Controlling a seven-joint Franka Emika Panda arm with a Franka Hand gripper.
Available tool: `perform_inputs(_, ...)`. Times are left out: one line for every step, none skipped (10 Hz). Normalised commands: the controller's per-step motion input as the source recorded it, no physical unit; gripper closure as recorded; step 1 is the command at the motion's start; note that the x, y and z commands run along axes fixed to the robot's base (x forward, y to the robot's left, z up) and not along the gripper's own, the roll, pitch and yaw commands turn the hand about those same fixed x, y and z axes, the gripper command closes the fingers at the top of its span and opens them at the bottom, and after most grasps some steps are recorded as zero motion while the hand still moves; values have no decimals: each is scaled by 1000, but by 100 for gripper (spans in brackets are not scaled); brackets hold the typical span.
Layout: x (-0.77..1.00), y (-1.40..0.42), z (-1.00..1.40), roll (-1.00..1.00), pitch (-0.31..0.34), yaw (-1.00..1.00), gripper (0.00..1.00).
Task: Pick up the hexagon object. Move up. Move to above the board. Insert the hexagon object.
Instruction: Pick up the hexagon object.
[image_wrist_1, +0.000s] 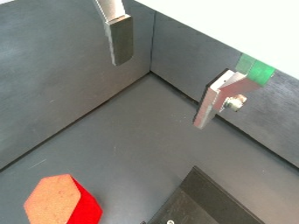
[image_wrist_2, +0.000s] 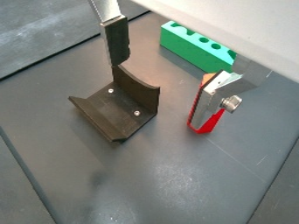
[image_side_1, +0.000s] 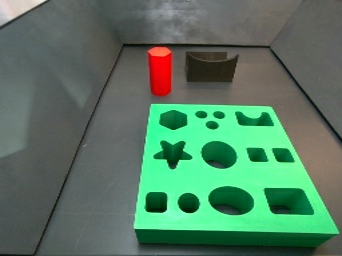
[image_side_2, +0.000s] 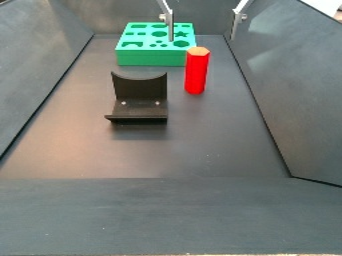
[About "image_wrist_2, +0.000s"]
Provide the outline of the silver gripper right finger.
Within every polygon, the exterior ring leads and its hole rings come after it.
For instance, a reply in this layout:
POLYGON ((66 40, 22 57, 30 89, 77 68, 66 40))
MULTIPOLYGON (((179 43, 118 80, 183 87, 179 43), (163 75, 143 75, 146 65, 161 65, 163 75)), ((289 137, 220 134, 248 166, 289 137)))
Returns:
POLYGON ((248 57, 238 55, 233 72, 221 70, 218 78, 205 88, 210 96, 209 110, 225 109, 233 113, 242 103, 240 94, 257 88, 268 79, 273 70, 248 57))

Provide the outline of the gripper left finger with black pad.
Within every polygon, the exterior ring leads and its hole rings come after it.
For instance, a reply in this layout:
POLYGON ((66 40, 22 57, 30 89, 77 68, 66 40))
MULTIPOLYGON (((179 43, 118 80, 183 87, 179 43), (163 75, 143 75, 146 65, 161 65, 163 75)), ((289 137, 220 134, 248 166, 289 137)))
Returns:
POLYGON ((89 3, 98 17, 110 64, 115 67, 130 57, 127 17, 121 12, 118 0, 89 0, 89 3))

